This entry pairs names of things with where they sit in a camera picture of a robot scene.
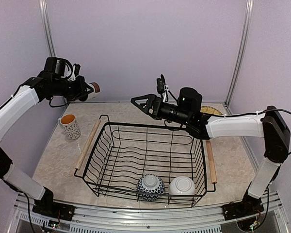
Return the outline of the white brown ceramic cup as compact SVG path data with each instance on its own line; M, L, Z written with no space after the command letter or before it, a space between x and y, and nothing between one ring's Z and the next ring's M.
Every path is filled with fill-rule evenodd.
M100 87L96 82L87 83L86 91L87 91L86 100L91 100L94 99L100 93Z

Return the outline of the white floral patterned mug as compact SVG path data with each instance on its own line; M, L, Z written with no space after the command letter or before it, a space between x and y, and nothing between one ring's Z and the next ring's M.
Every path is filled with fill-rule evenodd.
M81 130L74 114L67 114L58 118L58 124L67 140L76 140L81 136Z

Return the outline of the yellow woven bamboo tray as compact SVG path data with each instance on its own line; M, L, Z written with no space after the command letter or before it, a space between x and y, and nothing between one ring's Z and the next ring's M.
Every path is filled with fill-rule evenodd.
M205 114L215 115L213 113L215 109L216 108L211 107L211 106L202 106L200 112L205 113Z

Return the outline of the blue white patterned bowl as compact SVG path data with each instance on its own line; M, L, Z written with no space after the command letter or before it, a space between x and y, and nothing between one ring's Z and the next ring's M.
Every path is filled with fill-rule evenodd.
M146 174L138 180L136 192L140 200L156 201L165 193L165 185L158 175Z

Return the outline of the plain white bowl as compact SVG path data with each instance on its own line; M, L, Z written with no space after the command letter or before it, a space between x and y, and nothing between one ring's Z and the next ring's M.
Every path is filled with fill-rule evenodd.
M170 195L193 195L195 184L189 177L178 176L170 182L168 191Z

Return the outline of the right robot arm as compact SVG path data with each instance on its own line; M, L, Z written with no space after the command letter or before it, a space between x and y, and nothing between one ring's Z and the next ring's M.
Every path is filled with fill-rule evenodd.
M268 106L266 110L255 113L220 116L206 114L201 112L202 95L191 87L180 90L176 105L167 103L163 96L155 94L134 97L130 102L155 120L164 119L184 125L185 131L197 139L226 136L264 139L264 159L243 199L222 207L226 220L263 212L261 196L289 155L291 132L280 110Z

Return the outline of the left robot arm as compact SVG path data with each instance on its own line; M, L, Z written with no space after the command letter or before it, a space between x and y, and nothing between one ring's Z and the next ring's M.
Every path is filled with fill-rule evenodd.
M34 106L43 100L51 102L63 97L67 102L87 101L100 92L97 83L89 83L80 75L79 64L67 59L48 57L43 70L20 84L16 92L0 106L0 143L9 130ZM0 179L34 199L35 206L53 216L58 212L54 194L14 165L0 146Z

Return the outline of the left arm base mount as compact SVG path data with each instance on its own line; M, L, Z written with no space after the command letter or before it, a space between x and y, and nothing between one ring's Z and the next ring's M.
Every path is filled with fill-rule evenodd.
M72 221L75 206L54 202L53 200L35 200L32 211L43 216Z

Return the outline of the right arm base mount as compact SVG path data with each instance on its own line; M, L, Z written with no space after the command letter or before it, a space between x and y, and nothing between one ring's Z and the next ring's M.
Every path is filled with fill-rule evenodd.
M225 220L232 220L258 214L264 211L261 199L249 199L233 202L222 206Z

